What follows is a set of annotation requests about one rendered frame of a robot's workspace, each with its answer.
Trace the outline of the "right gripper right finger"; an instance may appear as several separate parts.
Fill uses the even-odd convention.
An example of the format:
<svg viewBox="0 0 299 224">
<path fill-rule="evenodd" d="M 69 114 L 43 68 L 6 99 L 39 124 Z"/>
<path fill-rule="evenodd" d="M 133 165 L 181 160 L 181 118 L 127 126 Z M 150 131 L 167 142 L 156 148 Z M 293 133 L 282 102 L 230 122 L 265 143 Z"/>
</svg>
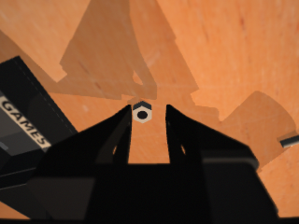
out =
<svg viewBox="0 0 299 224">
<path fill-rule="evenodd" d="M 248 145 L 185 116 L 171 105 L 166 105 L 165 126 L 170 163 L 246 162 L 255 171 L 259 168 Z"/>
</svg>

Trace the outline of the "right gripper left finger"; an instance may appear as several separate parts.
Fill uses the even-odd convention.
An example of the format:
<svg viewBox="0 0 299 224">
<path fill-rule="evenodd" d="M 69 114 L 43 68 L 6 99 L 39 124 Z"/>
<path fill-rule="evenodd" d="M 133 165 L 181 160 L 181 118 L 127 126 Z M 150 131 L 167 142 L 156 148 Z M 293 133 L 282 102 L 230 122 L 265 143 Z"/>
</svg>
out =
<svg viewBox="0 0 299 224">
<path fill-rule="evenodd" d="M 132 106 L 127 105 L 110 118 L 50 146 L 39 163 L 42 161 L 128 163 L 132 120 Z"/>
</svg>

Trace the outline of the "dark grey bin rack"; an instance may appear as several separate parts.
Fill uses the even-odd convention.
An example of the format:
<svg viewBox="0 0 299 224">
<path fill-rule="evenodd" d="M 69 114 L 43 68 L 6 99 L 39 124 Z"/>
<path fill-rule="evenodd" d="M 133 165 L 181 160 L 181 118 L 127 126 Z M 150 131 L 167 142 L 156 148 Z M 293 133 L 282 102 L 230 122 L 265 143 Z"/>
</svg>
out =
<svg viewBox="0 0 299 224">
<path fill-rule="evenodd" d="M 50 146 L 76 133 L 19 55 L 0 63 L 1 203 L 30 219 L 53 219 L 26 182 Z"/>
</svg>

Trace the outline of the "grey hex-head bolt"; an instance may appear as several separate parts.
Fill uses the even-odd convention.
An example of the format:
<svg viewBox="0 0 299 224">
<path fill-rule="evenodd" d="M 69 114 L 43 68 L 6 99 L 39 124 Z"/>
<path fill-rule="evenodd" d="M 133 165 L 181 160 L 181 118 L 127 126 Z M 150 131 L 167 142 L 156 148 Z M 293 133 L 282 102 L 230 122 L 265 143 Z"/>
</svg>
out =
<svg viewBox="0 0 299 224">
<path fill-rule="evenodd" d="M 282 140 L 284 147 L 290 147 L 299 144 L 299 135 Z"/>
</svg>

